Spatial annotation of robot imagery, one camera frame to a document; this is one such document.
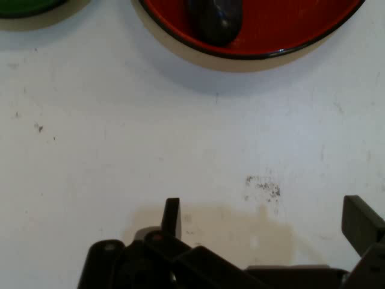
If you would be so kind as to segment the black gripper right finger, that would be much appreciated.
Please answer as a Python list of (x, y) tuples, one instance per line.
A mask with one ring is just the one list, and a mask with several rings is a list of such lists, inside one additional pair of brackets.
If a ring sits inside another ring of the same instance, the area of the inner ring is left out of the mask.
[(342, 288), (384, 288), (384, 219), (360, 196), (345, 196), (342, 232), (360, 256)]

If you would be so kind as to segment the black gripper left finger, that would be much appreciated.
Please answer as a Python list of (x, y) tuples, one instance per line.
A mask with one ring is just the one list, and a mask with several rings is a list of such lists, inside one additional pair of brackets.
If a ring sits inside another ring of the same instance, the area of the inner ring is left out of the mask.
[(160, 227), (142, 239), (95, 243), (78, 288), (266, 288), (209, 249), (182, 242), (180, 221), (180, 200), (168, 198)]

